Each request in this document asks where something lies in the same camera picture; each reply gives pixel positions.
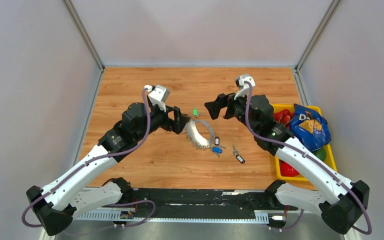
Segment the large metal key ring plate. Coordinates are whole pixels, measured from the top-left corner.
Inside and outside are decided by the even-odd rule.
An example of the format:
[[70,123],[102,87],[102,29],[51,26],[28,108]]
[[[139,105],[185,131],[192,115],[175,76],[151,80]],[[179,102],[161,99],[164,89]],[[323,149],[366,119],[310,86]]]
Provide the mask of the large metal key ring plate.
[[[204,137],[199,132],[197,124],[203,125],[208,130],[210,137]],[[214,143],[215,131],[205,120],[191,119],[186,123],[184,130],[189,140],[198,149],[209,149]]]

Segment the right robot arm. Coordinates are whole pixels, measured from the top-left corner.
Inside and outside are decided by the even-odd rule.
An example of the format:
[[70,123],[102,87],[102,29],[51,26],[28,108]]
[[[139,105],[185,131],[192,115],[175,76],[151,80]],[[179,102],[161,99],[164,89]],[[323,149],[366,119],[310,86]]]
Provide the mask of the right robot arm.
[[365,235],[372,233],[367,212],[369,186],[362,180],[350,180],[317,158],[290,130],[275,121],[274,107],[265,95],[235,98],[234,93],[222,93],[204,106],[213,120],[221,109],[226,109],[224,119],[235,118],[247,126],[260,148],[289,164],[316,188],[308,190],[276,180],[265,195],[270,208],[285,205],[311,212],[343,235],[350,229]]

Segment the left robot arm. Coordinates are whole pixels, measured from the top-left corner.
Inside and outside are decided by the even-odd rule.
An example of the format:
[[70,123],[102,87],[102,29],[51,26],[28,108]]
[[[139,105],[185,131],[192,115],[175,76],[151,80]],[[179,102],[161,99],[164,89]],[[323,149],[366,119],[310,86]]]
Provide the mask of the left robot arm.
[[83,188],[135,151],[152,132],[161,128],[180,134],[190,119],[176,106],[161,110],[146,103],[132,103],[121,120],[70,170],[46,186],[34,185],[26,191],[28,208],[46,233],[55,236],[87,212],[106,206],[129,206],[133,188],[122,177],[87,192]]

